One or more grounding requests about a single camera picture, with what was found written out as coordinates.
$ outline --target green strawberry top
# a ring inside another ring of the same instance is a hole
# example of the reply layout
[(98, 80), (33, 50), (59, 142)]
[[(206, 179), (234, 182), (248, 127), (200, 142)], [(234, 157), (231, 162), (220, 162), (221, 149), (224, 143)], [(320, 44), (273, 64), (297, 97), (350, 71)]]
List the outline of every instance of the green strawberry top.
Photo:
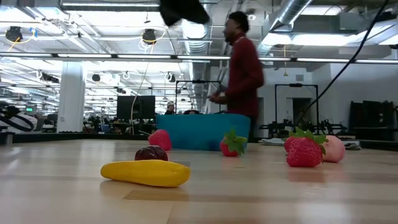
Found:
[(310, 131), (310, 130), (303, 131), (299, 127), (296, 127), (296, 133), (294, 133), (292, 131), (289, 131), (289, 137), (311, 139), (311, 140), (315, 141), (321, 147), (322, 154), (326, 155), (326, 150), (322, 146), (322, 144), (324, 142), (328, 142), (329, 140), (326, 138), (325, 134), (322, 134), (322, 135), (319, 135), (319, 136), (314, 136), (312, 134), (312, 131)]
[(237, 136), (234, 129), (231, 129), (229, 133), (225, 133), (223, 139), (223, 143), (228, 146), (228, 150), (230, 152), (236, 151), (239, 155), (244, 154), (243, 144), (247, 141), (247, 138)]

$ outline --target teal box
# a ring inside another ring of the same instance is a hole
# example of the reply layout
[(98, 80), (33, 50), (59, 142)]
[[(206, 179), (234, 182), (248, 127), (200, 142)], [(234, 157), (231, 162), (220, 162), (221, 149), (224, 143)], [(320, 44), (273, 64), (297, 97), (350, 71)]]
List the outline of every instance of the teal box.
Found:
[(174, 149), (219, 151), (224, 133), (234, 129), (248, 138), (250, 128), (250, 119), (238, 114), (158, 115), (156, 122), (170, 134)]

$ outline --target white column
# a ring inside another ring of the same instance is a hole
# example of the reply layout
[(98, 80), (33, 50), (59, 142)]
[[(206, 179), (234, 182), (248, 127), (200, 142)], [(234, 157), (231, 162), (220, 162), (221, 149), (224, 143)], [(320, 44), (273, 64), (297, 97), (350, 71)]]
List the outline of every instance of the white column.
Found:
[(83, 130), (86, 72), (82, 62), (62, 65), (57, 132)]

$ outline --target red sweater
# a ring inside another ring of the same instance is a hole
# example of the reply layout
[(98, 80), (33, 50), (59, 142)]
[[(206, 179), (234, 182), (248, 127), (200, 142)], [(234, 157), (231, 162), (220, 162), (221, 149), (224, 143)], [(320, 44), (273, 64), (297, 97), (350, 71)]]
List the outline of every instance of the red sweater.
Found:
[(228, 112), (257, 118), (257, 89), (263, 86), (264, 75), (256, 48), (244, 34), (238, 35), (231, 45), (233, 54), (225, 91)]

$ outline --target wooden table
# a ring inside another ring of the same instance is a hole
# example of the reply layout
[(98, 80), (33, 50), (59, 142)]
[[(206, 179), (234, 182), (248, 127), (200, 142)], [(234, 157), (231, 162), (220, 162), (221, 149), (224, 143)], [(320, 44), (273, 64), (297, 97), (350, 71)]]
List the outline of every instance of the wooden table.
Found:
[(241, 158), (178, 151), (192, 169), (180, 188), (100, 176), (144, 141), (78, 140), (0, 147), (0, 219), (14, 224), (396, 224), (398, 154), (348, 151), (341, 164), (291, 168), (282, 147), (250, 144)]

